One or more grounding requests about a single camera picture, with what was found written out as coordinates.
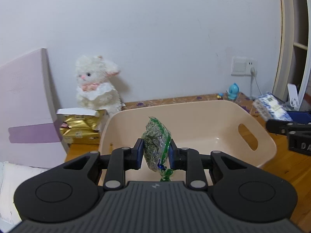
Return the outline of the white bed pillow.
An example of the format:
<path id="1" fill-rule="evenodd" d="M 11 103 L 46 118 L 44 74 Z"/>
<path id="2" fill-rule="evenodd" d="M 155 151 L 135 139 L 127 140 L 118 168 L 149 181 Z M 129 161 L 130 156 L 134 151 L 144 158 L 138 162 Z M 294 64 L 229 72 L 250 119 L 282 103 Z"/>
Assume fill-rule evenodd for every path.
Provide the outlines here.
<path id="1" fill-rule="evenodd" d="M 9 232 L 21 219 L 14 205 L 14 193 L 24 181 L 45 172 L 44 168 L 1 162 L 1 231 Z"/>

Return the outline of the blue bird figurine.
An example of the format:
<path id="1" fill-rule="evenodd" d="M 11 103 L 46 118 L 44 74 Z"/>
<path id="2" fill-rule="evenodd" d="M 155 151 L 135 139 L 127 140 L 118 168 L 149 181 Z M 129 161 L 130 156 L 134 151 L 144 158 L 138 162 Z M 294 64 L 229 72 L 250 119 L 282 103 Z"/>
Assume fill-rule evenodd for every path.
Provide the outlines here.
<path id="1" fill-rule="evenodd" d="M 229 89 L 227 90 L 227 97 L 229 100 L 234 101 L 237 99 L 239 94 L 239 86 L 236 83 L 233 83 L 229 86 Z"/>

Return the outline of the green dried herb bag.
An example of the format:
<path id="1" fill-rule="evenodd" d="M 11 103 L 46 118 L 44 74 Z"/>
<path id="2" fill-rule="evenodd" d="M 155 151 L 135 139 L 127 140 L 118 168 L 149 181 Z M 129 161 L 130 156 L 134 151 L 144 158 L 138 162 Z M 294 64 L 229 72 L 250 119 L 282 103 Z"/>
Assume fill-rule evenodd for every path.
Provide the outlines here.
<path id="1" fill-rule="evenodd" d="M 150 170 L 159 173 L 161 182 L 169 182 L 173 170 L 167 167 L 171 133 L 160 120 L 149 117 L 142 134 L 144 158 Z"/>

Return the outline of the blue white tissue pack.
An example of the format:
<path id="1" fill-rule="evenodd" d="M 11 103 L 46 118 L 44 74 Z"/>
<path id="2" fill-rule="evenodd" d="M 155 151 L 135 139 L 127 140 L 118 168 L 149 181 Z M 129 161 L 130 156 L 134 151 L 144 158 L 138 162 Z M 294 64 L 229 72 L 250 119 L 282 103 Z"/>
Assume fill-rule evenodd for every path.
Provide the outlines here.
<path id="1" fill-rule="evenodd" d="M 288 112 L 271 93 L 265 93 L 257 97 L 253 101 L 252 105 L 259 112 L 264 121 L 268 121 L 270 119 L 292 121 L 292 118 Z"/>

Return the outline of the beige plastic storage basket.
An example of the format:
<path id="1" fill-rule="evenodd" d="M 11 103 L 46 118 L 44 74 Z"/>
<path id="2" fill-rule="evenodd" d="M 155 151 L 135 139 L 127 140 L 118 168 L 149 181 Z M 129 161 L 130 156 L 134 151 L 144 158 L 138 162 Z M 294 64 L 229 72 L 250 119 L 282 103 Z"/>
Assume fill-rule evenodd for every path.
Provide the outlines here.
<path id="1" fill-rule="evenodd" d="M 261 167 L 277 153 L 275 142 L 257 120 L 227 100 L 209 100 L 123 110 L 107 121 L 99 151 L 103 155 L 120 147 L 133 147 L 150 117 L 170 131 L 178 148 L 201 154 L 223 151 Z"/>

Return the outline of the pink purple headboard panel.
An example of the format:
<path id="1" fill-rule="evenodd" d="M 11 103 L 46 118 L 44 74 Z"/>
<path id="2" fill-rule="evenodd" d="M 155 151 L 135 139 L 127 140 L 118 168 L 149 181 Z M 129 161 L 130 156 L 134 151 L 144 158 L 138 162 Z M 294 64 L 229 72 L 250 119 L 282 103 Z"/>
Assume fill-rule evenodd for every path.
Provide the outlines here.
<path id="1" fill-rule="evenodd" d="M 42 168 L 62 164 L 68 146 L 60 124 L 45 48 L 1 66 L 1 161 Z"/>

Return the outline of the white wall switch socket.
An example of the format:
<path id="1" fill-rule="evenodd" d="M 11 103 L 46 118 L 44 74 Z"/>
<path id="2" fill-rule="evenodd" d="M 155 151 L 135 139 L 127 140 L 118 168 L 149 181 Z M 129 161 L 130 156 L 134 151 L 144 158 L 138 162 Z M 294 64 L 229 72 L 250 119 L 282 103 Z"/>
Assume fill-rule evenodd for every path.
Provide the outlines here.
<path id="1" fill-rule="evenodd" d="M 233 57 L 232 58 L 232 76 L 256 76 L 257 75 L 257 61 L 253 58 L 247 57 Z"/>

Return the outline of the white phone stand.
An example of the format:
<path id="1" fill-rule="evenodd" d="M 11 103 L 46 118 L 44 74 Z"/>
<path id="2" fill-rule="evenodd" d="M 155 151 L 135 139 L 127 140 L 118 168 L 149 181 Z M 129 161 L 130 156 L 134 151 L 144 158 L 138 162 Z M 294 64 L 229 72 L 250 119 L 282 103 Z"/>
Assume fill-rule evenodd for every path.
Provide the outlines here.
<path id="1" fill-rule="evenodd" d="M 288 83 L 288 97 L 289 97 L 289 104 L 290 107 L 296 111 L 299 110 L 299 100 L 298 100 L 298 92 L 297 87 L 294 84 Z"/>

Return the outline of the white plush bunny toy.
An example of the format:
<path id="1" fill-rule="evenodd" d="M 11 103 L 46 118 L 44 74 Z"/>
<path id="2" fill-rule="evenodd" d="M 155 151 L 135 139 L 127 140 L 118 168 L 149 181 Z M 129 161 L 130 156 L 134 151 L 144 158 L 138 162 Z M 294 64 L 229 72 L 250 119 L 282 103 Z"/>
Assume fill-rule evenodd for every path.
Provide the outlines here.
<path id="1" fill-rule="evenodd" d="M 102 56 L 81 56 L 75 64 L 76 100 L 80 107 L 105 110 L 111 116 L 121 111 L 118 91 L 110 78 L 120 73 L 118 65 Z"/>

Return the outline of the gold foil snack bag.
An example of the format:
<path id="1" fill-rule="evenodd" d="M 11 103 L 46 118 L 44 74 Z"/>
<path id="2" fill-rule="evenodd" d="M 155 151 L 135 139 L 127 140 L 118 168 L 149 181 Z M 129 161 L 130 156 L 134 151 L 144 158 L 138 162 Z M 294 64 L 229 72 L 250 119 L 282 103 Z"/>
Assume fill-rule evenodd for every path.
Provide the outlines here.
<path id="1" fill-rule="evenodd" d="M 61 108 L 56 114 L 63 118 L 59 132 L 67 144 L 100 144 L 102 131 L 109 119 L 106 110 Z"/>

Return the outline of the white wooden shelf unit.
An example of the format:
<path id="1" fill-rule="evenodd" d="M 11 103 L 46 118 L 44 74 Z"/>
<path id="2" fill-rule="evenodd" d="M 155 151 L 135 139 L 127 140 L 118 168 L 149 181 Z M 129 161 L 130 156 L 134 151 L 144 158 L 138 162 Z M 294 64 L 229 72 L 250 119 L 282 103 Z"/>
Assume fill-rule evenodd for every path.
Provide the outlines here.
<path id="1" fill-rule="evenodd" d="M 298 110 L 310 110 L 310 0 L 281 1 L 281 45 L 273 94 L 291 102 L 288 84 L 297 89 Z"/>

